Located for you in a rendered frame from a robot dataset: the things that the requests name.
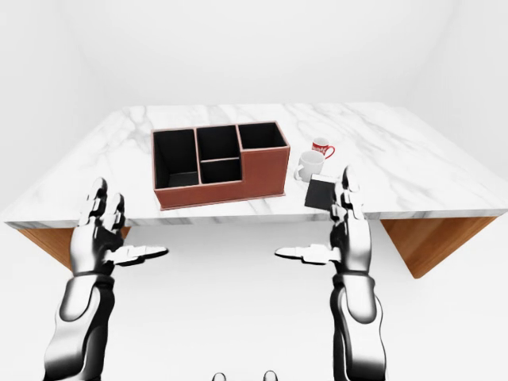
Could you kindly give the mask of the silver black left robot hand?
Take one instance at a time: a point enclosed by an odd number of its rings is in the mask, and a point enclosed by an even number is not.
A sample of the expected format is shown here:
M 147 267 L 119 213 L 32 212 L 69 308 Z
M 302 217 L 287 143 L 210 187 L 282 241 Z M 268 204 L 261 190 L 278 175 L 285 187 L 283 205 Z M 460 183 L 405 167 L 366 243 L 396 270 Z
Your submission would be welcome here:
M 161 246 L 124 245 L 125 200 L 122 194 L 107 196 L 104 178 L 97 178 L 84 204 L 79 223 L 71 235 L 70 258 L 73 275 L 111 275 L 115 266 L 141 264 L 164 256 Z

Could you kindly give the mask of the black book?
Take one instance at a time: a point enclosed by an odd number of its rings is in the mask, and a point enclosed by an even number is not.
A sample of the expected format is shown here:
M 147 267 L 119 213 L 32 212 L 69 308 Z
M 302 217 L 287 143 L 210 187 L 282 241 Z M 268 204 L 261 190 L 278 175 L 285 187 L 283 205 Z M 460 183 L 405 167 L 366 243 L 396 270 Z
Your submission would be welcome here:
M 305 206 L 330 211 L 335 201 L 337 178 L 312 174 L 306 192 Z

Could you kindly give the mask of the red and white mug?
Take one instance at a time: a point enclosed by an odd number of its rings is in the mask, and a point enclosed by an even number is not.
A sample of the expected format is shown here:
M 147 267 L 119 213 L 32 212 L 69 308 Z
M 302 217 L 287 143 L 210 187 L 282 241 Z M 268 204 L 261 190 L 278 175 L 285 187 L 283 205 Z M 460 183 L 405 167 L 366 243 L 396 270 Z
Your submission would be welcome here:
M 329 140 L 324 137 L 315 137 L 312 142 L 312 150 L 320 152 L 325 159 L 329 159 L 336 151 L 335 147 L 330 144 Z

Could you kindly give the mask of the red-brown desk caddy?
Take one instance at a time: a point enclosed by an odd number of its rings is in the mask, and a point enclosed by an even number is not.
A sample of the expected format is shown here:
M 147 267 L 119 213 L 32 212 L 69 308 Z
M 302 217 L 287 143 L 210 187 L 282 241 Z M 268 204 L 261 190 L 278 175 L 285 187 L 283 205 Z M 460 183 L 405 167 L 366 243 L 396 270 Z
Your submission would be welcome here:
M 162 210 L 280 196 L 291 147 L 276 121 L 152 131 Z

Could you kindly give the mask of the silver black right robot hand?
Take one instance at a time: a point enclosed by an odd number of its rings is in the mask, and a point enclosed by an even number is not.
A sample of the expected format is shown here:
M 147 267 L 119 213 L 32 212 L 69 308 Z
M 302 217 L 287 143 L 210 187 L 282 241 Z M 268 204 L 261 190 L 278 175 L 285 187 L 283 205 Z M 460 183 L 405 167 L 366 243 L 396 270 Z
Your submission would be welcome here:
M 367 273 L 371 263 L 371 230 L 362 211 L 363 204 L 358 178 L 348 165 L 341 181 L 334 184 L 333 203 L 329 209 L 333 221 L 330 244 L 278 248 L 275 255 L 305 264 L 333 262 L 342 271 Z

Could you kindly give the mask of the wooden table leg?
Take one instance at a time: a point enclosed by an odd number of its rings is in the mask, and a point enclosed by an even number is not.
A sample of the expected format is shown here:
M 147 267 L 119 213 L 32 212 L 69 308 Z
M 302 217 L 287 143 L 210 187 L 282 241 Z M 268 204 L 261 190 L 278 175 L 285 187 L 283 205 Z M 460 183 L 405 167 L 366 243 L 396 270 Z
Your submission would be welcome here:
M 19 229 L 18 232 L 29 238 L 69 270 L 74 271 L 70 255 L 71 236 L 74 230 L 75 228 Z
M 383 219 L 411 275 L 420 279 L 495 220 L 494 217 Z

